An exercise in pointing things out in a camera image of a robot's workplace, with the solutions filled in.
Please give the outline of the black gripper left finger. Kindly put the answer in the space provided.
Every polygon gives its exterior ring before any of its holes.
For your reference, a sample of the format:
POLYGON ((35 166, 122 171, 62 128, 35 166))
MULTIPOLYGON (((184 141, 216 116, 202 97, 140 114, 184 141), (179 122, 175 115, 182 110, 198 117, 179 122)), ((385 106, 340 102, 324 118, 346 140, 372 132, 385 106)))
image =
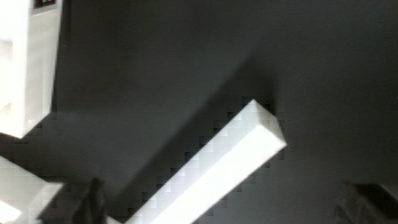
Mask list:
POLYGON ((69 183, 40 213, 42 224, 106 224, 104 182, 69 183))

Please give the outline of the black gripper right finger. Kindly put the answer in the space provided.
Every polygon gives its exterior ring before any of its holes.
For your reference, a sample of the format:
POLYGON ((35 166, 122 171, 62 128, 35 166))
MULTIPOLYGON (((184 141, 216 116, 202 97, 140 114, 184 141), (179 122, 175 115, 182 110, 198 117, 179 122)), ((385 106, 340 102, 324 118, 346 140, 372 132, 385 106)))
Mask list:
POLYGON ((340 185, 335 224, 398 224, 398 185, 376 183, 340 185))

